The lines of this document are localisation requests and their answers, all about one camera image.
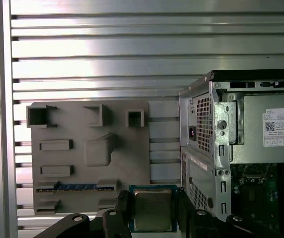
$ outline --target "screw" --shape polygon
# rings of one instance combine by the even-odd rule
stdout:
[[[79,222],[79,221],[82,220],[82,217],[77,216],[77,217],[74,217],[73,220],[74,220],[75,222]]]
[[[235,220],[236,222],[242,222],[243,218],[239,217],[239,216],[234,216],[233,220]]]
[[[207,213],[206,213],[205,211],[198,211],[197,214],[198,214],[199,216],[204,216],[204,215],[206,215]]]
[[[225,120],[220,120],[220,121],[218,121],[218,128],[219,128],[220,130],[224,130],[224,129],[226,128],[226,126],[227,126],[227,123],[226,123]]]

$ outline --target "qr code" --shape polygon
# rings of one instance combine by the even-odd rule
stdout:
[[[265,131],[275,131],[275,122],[266,122]]]

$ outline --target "bolt head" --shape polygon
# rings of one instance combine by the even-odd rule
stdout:
[[[77,216],[77,217],[74,217],[73,220],[74,220],[75,222],[79,222],[79,221],[82,220],[82,217]]]
[[[236,222],[242,222],[243,218],[239,217],[239,216],[234,216],[233,220],[235,220]]]
[[[207,214],[207,212],[205,212],[205,211],[198,211],[197,214],[198,214],[199,216],[204,216],[204,215]]]

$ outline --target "white label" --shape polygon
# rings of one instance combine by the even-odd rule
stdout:
[[[195,162],[197,165],[199,165],[201,168],[203,168],[204,170],[207,170],[207,169],[208,169],[208,167],[207,167],[204,163],[202,163],[201,161],[195,159],[194,157],[190,156],[190,159],[191,159],[193,162]]]
[[[284,146],[284,108],[266,109],[263,113],[263,145]]]

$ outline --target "aluminum slatted wall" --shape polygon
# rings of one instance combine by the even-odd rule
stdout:
[[[35,101],[147,97],[151,180],[178,183],[178,91],[210,70],[284,68],[284,1],[12,0],[19,237],[61,218],[34,217]]]

